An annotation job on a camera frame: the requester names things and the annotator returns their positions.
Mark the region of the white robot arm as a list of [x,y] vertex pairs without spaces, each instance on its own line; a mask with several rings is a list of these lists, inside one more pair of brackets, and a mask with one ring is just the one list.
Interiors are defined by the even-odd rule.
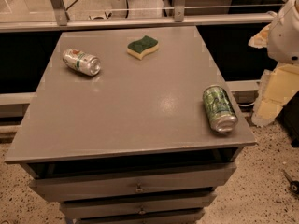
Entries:
[[267,48],[268,57],[278,62],[272,72],[263,72],[253,107],[251,120],[263,127],[299,92],[299,0],[288,0],[248,45]]

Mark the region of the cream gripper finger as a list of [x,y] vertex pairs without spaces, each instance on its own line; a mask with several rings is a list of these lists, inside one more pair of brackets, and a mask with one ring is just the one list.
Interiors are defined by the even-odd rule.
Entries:
[[262,74],[258,98],[253,107],[252,122],[263,127],[272,123],[283,107],[299,92],[299,65],[278,63]]
[[268,33],[270,25],[266,25],[259,33],[252,36],[248,45],[256,49],[266,48],[268,46]]

